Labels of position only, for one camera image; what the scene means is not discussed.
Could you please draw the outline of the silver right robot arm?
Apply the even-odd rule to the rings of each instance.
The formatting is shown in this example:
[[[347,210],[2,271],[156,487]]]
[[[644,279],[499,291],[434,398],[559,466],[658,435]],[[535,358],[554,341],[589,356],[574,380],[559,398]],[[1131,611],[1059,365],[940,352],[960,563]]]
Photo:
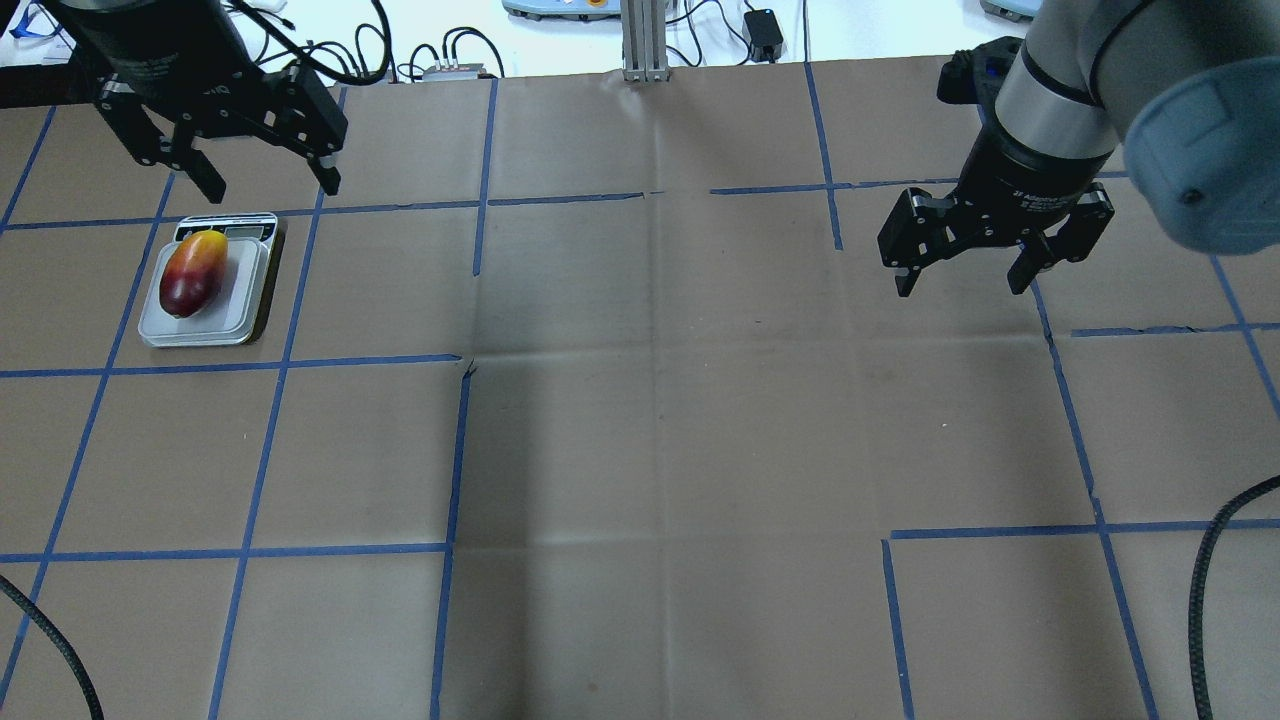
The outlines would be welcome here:
[[[1015,247],[1012,293],[1085,260],[1115,214],[1116,150],[1165,234],[1196,252],[1277,245],[1275,1],[1046,1],[1023,38],[955,53],[936,95],[980,129],[955,188],[904,190],[878,233],[909,296],[922,272]]]

